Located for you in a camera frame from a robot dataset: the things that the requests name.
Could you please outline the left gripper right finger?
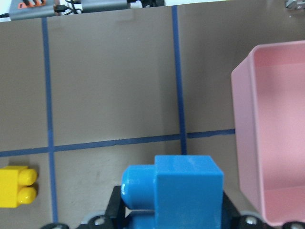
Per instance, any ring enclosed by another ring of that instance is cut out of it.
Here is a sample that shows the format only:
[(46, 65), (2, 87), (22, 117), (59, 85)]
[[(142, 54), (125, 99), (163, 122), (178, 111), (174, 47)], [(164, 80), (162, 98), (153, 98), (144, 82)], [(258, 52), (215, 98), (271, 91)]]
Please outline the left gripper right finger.
[(236, 229), (240, 221), (240, 213), (228, 195), (223, 192), (221, 229)]

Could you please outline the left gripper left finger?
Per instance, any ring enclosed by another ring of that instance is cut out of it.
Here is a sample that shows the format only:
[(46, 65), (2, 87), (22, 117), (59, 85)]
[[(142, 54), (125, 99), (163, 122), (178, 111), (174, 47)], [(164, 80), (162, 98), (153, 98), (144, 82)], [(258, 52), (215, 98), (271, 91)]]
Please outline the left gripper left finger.
[(106, 229), (128, 228), (126, 205), (121, 197), (121, 186), (113, 188), (104, 216)]

